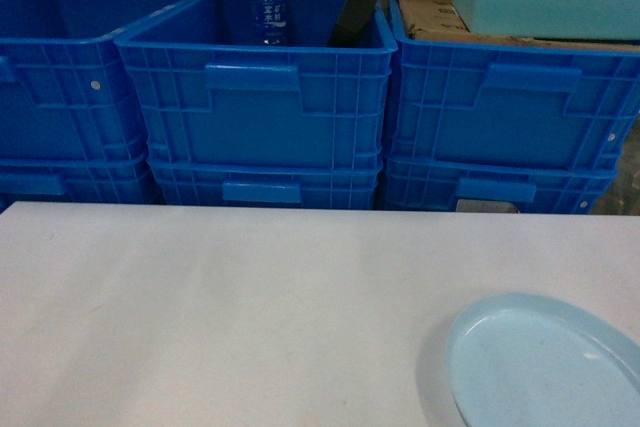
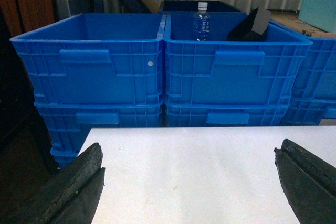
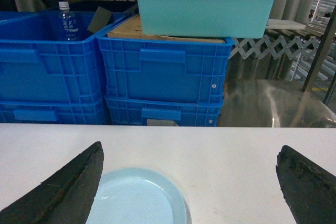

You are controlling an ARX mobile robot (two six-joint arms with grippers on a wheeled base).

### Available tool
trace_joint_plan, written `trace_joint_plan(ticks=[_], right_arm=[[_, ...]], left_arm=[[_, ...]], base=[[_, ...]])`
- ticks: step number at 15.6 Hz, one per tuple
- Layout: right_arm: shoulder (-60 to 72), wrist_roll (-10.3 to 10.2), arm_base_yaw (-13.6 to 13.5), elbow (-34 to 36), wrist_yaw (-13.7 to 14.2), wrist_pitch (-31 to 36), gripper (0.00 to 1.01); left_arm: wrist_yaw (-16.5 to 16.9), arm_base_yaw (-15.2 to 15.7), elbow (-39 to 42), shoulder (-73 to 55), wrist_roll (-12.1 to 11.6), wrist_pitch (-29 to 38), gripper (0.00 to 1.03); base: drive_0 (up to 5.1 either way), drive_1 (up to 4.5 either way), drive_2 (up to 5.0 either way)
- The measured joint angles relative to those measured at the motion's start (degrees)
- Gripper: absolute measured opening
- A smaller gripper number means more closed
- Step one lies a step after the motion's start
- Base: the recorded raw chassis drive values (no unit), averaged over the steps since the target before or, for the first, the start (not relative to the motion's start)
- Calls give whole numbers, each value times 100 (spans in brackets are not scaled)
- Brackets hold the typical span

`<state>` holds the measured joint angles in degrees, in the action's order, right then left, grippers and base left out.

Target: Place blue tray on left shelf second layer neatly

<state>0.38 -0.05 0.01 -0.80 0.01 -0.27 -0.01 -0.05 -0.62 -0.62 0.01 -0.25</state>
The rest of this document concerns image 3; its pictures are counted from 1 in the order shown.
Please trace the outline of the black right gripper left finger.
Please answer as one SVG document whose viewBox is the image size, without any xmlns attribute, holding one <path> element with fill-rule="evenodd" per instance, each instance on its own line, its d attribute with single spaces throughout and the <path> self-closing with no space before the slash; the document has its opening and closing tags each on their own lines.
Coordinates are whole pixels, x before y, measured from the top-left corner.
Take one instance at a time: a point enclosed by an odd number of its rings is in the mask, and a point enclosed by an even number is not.
<svg viewBox="0 0 336 224">
<path fill-rule="evenodd" d="M 86 223 L 103 170 L 97 141 L 30 192 L 1 210 L 1 223 Z"/>
</svg>

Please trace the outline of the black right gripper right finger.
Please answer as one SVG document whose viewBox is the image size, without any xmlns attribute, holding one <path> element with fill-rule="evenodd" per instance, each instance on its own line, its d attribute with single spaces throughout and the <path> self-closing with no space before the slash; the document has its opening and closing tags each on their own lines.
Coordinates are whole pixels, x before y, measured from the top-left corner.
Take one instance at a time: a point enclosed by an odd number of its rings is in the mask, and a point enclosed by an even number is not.
<svg viewBox="0 0 336 224">
<path fill-rule="evenodd" d="M 277 155 L 280 189 L 296 223 L 335 223 L 335 176 L 284 145 Z"/>
</svg>

